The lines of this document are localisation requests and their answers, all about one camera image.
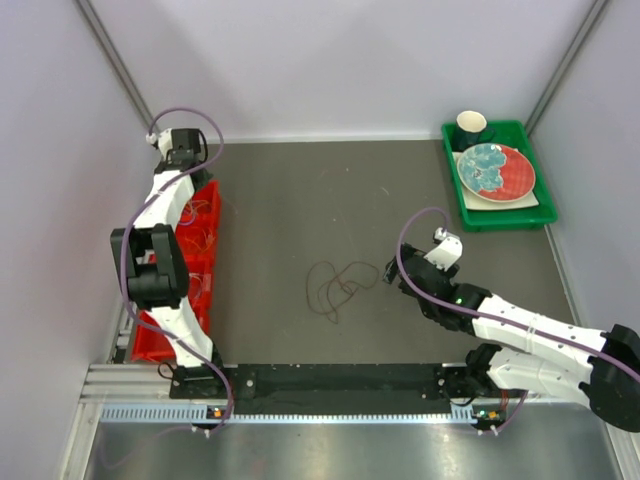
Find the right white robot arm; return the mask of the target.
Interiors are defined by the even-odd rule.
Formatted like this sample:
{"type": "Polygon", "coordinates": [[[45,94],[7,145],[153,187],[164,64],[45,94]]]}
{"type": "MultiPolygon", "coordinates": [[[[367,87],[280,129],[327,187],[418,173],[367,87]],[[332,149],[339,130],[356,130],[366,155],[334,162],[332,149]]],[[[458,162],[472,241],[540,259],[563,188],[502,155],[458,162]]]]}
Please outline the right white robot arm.
{"type": "Polygon", "coordinates": [[[579,327],[518,307],[497,294],[456,283],[461,240],[444,228],[428,252],[399,242],[384,280],[416,298],[422,314],[447,330],[482,340],[466,359],[476,394],[496,389],[552,396],[590,409],[627,432],[639,430],[639,335],[615,324],[579,327]]]}

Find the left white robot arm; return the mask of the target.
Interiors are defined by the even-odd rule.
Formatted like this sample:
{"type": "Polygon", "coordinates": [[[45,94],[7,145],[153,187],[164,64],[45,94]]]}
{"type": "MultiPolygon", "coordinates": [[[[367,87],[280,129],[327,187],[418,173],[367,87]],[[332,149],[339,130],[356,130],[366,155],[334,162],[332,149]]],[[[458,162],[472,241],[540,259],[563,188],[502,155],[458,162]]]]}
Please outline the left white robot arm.
{"type": "Polygon", "coordinates": [[[216,396],[226,387],[227,374],[216,365],[213,341],[188,299],[190,272],[176,235],[184,208],[203,186],[208,147],[195,128],[167,129],[149,134],[147,141],[161,155],[151,190],[127,226],[110,236],[121,294],[126,307],[145,316],[142,328],[172,347],[178,380],[216,396]]]}

